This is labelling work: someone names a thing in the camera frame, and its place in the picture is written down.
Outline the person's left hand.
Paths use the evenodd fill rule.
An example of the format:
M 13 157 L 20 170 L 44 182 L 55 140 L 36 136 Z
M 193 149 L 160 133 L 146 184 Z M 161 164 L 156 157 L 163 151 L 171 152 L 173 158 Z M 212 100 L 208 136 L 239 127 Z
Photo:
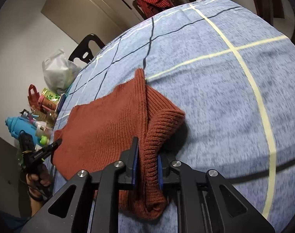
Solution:
M 26 182 L 29 187 L 28 192 L 36 200 L 47 199 L 52 193 L 52 177 L 44 164 L 34 168 L 34 170 L 26 175 Z

